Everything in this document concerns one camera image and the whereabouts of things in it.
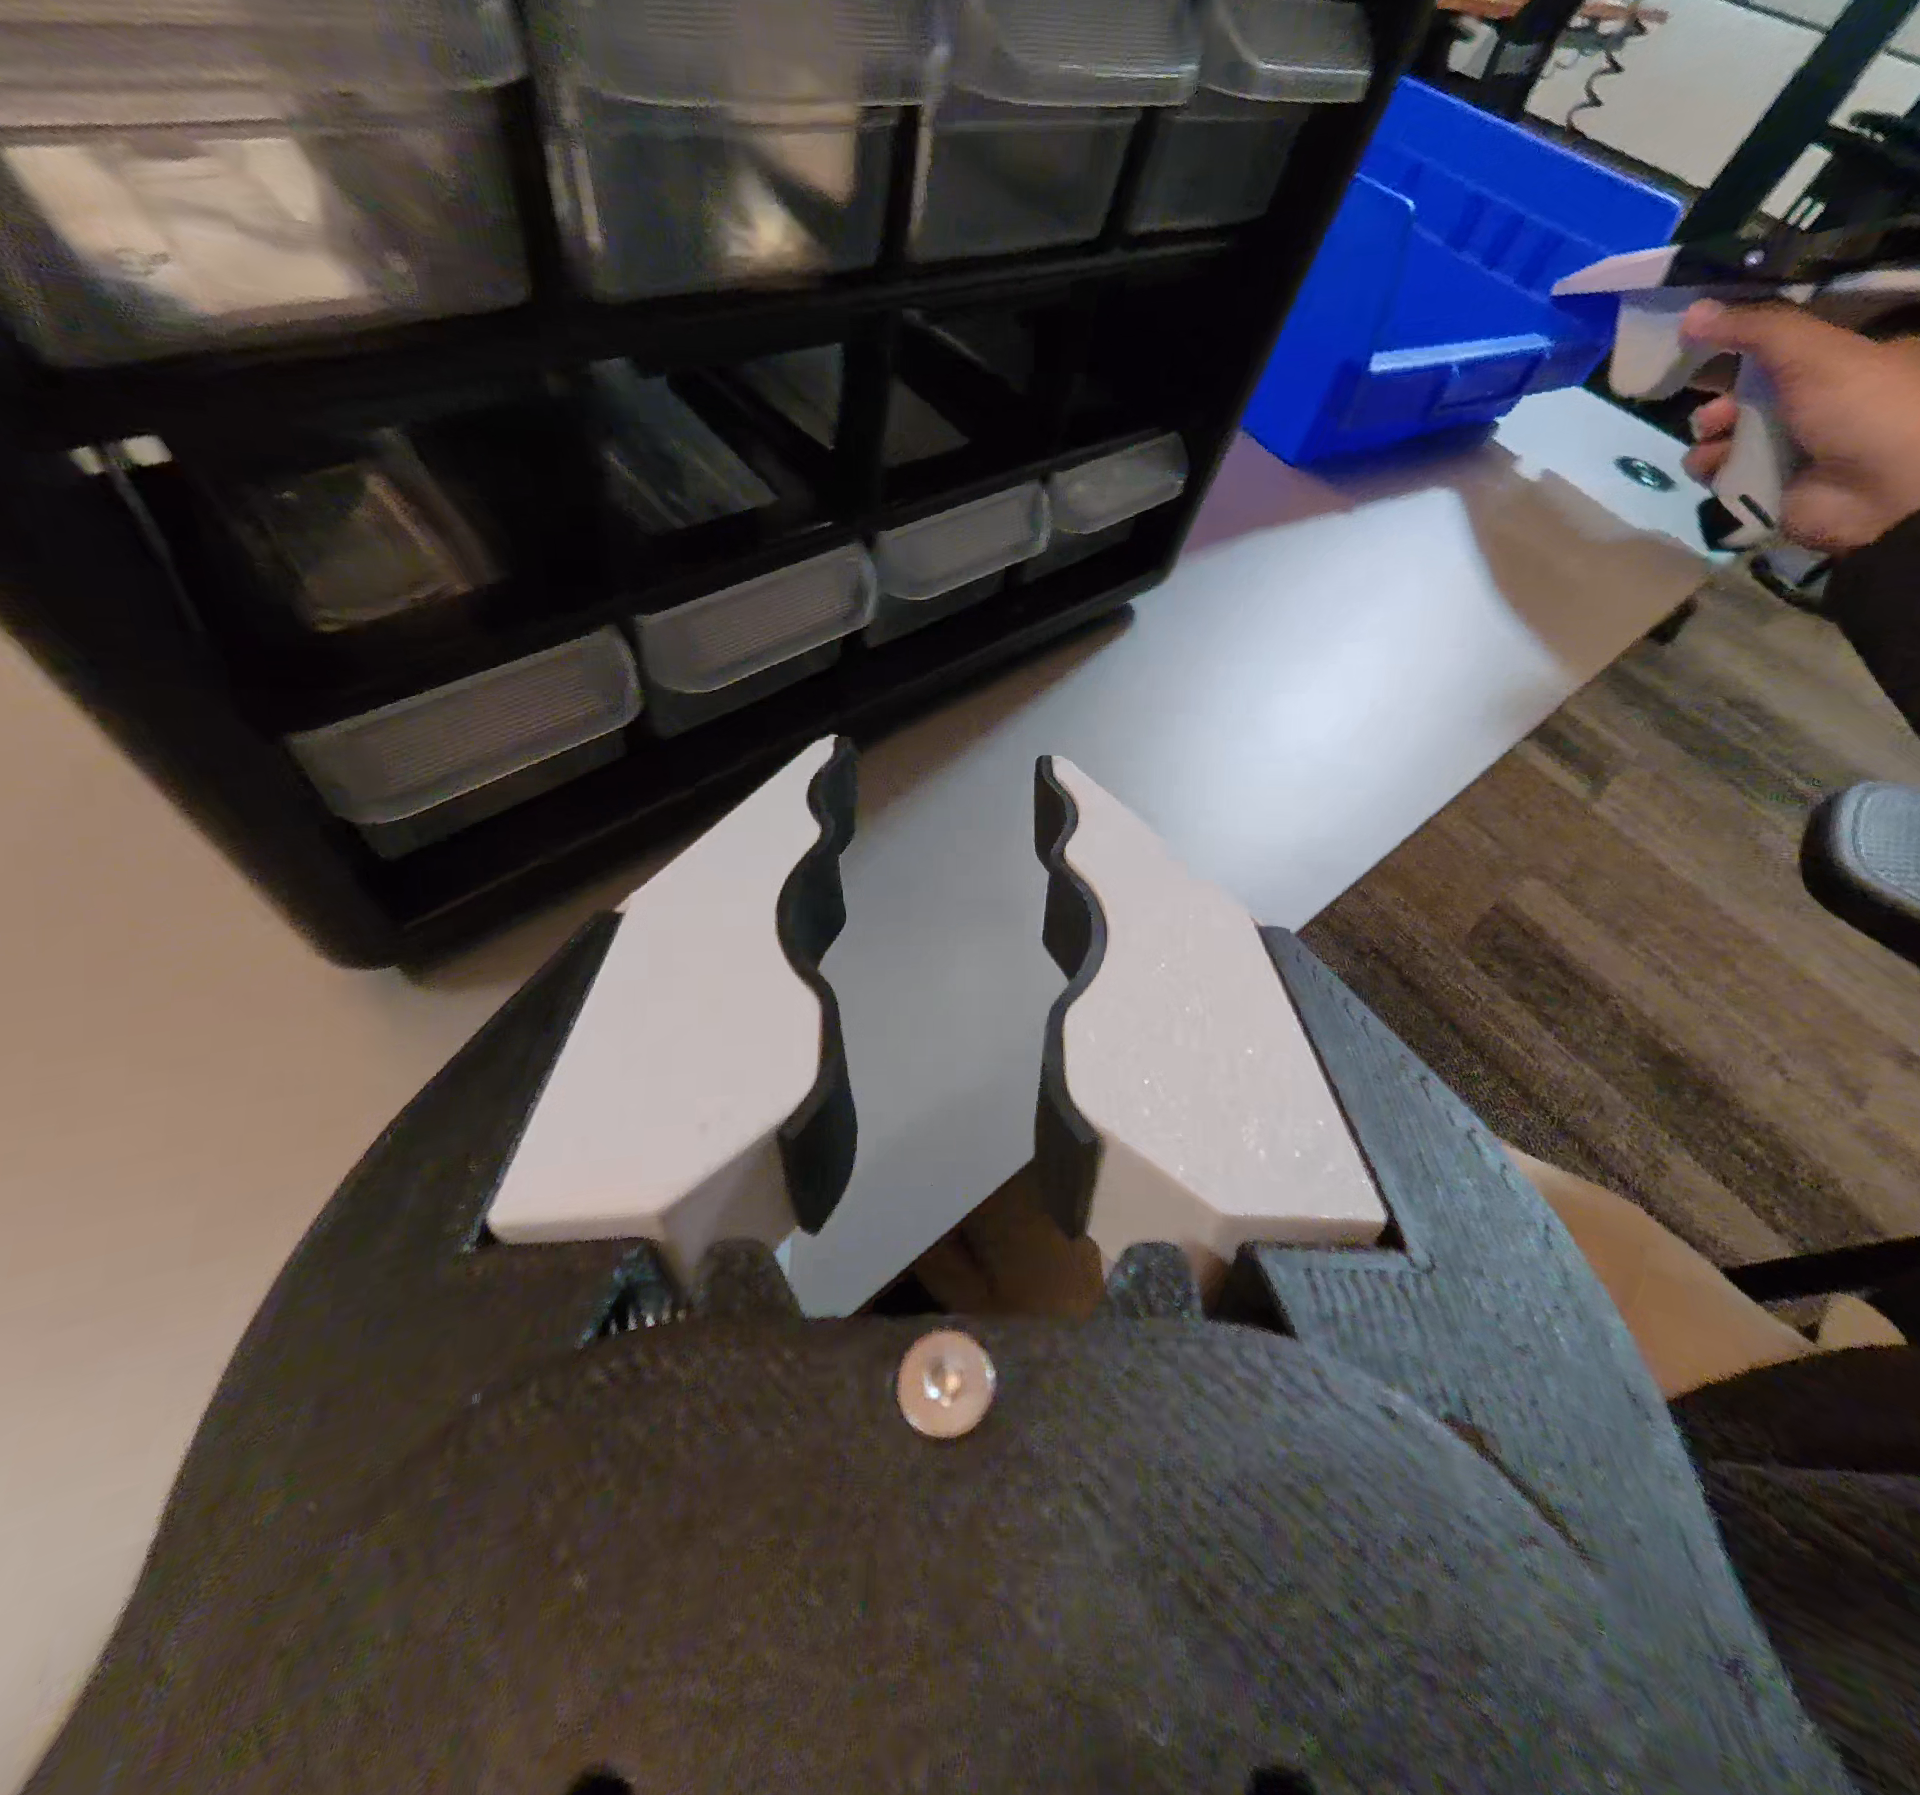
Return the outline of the person's dark knit sweater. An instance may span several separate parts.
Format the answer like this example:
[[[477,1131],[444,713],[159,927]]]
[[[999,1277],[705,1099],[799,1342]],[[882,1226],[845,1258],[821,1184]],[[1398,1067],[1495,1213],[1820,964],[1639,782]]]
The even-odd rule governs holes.
[[[1817,1351],[1669,1401],[1742,1588],[1865,1793],[1917,1790],[1917,1348]]]

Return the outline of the blue plastic bin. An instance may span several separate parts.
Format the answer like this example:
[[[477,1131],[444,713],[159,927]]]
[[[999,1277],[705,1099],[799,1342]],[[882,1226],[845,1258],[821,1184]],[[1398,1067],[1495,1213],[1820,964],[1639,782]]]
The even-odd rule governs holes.
[[[1402,81],[1244,409],[1297,467],[1490,430],[1611,359],[1616,302],[1556,299],[1662,247],[1684,200]]]

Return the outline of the grey desk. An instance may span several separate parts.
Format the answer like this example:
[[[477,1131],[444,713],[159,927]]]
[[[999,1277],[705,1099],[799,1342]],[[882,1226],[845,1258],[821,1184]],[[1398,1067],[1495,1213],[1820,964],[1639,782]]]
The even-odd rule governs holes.
[[[1310,476],[1237,439],[1171,575],[860,754],[829,955],[860,1167],[785,1255],[838,1319],[1031,1153],[1031,773],[1073,761],[1300,931],[1702,581],[1695,500],[1589,397]],[[113,1630],[219,1377],[422,1086],[647,853],[422,979],[323,959],[4,645],[4,1790]]]

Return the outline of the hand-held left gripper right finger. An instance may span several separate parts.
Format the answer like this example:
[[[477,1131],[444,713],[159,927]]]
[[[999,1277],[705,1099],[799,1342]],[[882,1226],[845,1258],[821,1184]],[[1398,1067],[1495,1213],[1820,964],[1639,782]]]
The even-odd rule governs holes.
[[[1066,757],[1034,768],[1043,1019],[1031,1168],[1103,1255],[1374,1249],[1380,1187],[1252,912]]]

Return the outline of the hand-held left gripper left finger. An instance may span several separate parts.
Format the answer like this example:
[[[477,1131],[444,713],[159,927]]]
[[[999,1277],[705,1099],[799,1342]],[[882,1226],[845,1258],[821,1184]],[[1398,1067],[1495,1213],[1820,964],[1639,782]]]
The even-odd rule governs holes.
[[[721,1240],[827,1229],[860,1138],[824,971],[852,819],[855,748],[824,736],[621,904],[489,1201],[499,1244],[638,1237],[691,1280]]]

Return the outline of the person's right hand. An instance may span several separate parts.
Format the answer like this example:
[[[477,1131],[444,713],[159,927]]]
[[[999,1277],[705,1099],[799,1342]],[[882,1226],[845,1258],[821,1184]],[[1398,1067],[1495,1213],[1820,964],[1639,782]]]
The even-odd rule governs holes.
[[[1874,344],[1792,303],[1696,302],[1683,315],[1696,353],[1756,364],[1802,452],[1780,533],[1853,555],[1917,509],[1917,344]]]

